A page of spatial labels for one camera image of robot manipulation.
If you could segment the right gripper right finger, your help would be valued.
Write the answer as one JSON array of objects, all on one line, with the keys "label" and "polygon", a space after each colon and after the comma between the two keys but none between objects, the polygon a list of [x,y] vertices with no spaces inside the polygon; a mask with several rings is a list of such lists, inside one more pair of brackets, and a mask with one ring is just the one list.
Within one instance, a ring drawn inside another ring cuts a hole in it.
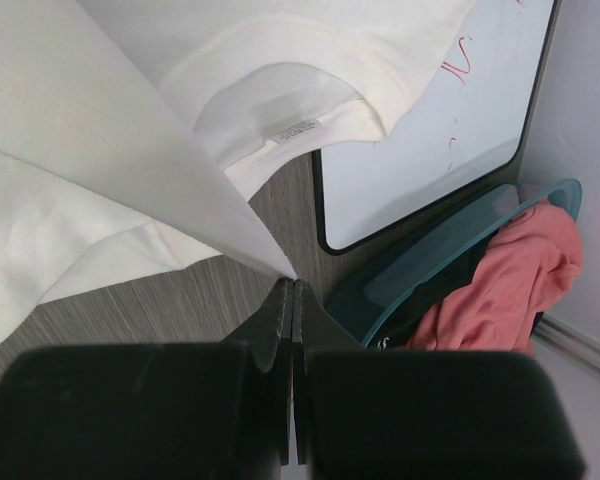
[{"label": "right gripper right finger", "polygon": [[309,284],[293,297],[298,460],[312,479],[580,479],[584,457],[532,358],[362,347]]}]

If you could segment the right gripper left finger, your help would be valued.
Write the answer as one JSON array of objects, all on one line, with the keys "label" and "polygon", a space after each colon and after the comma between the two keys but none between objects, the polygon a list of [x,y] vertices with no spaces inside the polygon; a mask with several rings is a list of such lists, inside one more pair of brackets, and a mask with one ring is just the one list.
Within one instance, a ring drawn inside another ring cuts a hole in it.
[{"label": "right gripper left finger", "polygon": [[213,343],[55,346],[0,380],[0,479],[277,479],[293,283]]}]

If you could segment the white t-shirt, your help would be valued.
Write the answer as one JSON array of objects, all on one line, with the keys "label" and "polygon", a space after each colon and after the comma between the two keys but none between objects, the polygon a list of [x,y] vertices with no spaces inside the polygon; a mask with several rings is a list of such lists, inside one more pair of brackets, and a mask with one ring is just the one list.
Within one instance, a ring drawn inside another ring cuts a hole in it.
[{"label": "white t-shirt", "polygon": [[250,199],[382,141],[470,1],[0,1],[0,343],[36,306],[226,255],[293,277]]}]

